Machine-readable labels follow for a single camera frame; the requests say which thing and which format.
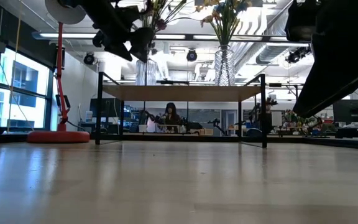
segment woman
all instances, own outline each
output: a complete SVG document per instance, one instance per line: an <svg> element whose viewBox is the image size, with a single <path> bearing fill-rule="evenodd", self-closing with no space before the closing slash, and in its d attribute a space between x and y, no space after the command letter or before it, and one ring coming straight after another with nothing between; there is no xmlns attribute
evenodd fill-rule
<svg viewBox="0 0 358 224"><path fill-rule="evenodd" d="M165 114L162 117L167 125L180 125L181 118L177 114L177 107L174 103L168 103L167 107L165 108ZM177 127L167 126L168 131L174 130L175 133L178 133Z"/></svg>

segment wooden tabletop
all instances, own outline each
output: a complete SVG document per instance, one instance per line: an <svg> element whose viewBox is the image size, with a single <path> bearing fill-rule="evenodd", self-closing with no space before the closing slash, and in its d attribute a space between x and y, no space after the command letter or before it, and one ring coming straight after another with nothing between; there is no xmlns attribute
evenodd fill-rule
<svg viewBox="0 0 358 224"><path fill-rule="evenodd" d="M129 86L103 85L124 101L238 102L260 93L257 86Z"/></svg>

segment ceiling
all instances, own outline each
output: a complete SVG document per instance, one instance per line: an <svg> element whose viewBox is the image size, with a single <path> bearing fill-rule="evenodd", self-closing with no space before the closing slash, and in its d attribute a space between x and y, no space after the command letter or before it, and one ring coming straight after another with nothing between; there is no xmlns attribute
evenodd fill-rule
<svg viewBox="0 0 358 224"><path fill-rule="evenodd" d="M32 26L34 29L39 30L40 32L56 32L57 22L50 16L45 7L44 0L21 0L23 2L22 8L20 6L19 0L0 0L0 5L7 9L9 12L19 15L19 11L22 13L22 20L28 25ZM276 0L277 4L274 6L266 7L261 9L259 16L249 15L247 20L243 23L243 29L238 30L237 34L262 34L267 32L266 27L271 26L279 16L279 13L291 2L291 0ZM120 4L123 5L133 5L138 6L143 5L143 1L140 0L122 0ZM182 16L194 14L194 5L189 5L182 11ZM83 21L75 25L65 25L64 32L85 32L85 33L95 33L96 31L92 28L92 21L89 17L86 17ZM165 30L159 32L159 34L214 34L211 26L204 26L201 28L199 21L193 21L188 19L178 20L176 24L168 25ZM240 43L232 45L232 49L235 51L235 54L238 61L240 58L247 57L250 54L253 43ZM90 40L70 40L65 41L65 46L67 52L72 54L74 57L82 61L86 52L95 52L95 56L98 58L110 58L109 53L103 52L102 49L94 47ZM162 53L166 53L163 57L164 63L166 62L167 67L170 73L175 71L189 71L194 72L196 65L207 60L214 60L214 53L218 50L219 43L211 41L172 41L172 40L157 40L156 49ZM196 62L187 62L186 55L189 48L196 49L198 53L198 60ZM244 82L245 80L254 77L259 72L265 72L269 79L278 80L280 82L286 83L288 77L290 81L296 83L304 82L306 79L311 65L313 64L313 57L307 58L307 60L301 61L300 63L293 65L288 69L288 65L285 65L284 58L288 52L287 48L283 51L282 54L275 58L275 61L270 63L268 66L255 65L254 62L250 62L241 65L238 69L237 77L238 82ZM122 64L122 74L125 79L134 78L135 74L135 60L132 62L127 62L123 59L120 60Z"/></svg>

